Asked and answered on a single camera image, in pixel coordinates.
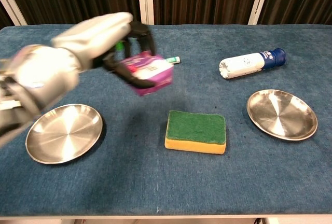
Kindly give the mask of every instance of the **table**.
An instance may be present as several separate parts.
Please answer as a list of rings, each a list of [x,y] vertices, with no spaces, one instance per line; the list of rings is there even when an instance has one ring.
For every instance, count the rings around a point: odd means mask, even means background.
[[[70,25],[0,31],[0,57],[49,40]],[[84,156],[43,165],[25,150],[27,131],[0,150],[0,216],[270,216],[332,214],[332,26],[154,25],[158,53],[179,56],[174,83],[137,96],[114,75],[94,69],[54,107],[97,109],[106,134]],[[232,80],[221,59],[283,48],[284,66]],[[262,89],[290,92],[318,117],[316,134],[288,143],[260,131],[246,113]],[[168,150],[168,112],[221,114],[222,156]]]

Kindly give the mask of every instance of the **robotic hand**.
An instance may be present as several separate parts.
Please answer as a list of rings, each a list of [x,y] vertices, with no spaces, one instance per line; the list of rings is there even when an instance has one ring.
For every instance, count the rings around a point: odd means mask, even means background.
[[[154,82],[137,79],[115,60],[119,41],[125,57],[130,56],[129,38],[137,39],[141,51],[155,54],[148,27],[127,12],[83,21],[53,38],[52,47],[22,48],[0,74],[0,147],[73,90],[81,72],[102,66],[134,87],[153,87]]]

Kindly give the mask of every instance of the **metal plate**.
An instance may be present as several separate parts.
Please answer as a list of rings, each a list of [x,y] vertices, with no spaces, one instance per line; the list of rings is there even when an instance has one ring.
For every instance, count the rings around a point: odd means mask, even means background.
[[[68,162],[83,155],[97,142],[102,127],[102,117],[92,107],[82,104],[60,106],[33,124],[26,137],[26,150],[40,163]]]
[[[258,91],[248,99],[247,112],[261,130],[285,140],[303,140],[317,130],[314,111],[303,100],[287,92]]]

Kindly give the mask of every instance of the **white bottle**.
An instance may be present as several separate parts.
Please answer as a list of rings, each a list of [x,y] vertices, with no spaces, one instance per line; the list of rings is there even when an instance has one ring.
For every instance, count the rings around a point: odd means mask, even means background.
[[[219,71],[225,79],[230,79],[255,73],[263,69],[282,66],[285,62],[285,51],[277,48],[274,50],[223,59],[219,64]]]

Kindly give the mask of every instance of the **sponge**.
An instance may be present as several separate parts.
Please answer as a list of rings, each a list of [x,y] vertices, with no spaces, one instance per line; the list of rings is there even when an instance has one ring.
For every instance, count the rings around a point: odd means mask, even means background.
[[[173,150],[224,154],[225,118],[217,114],[193,114],[171,110],[165,147]]]

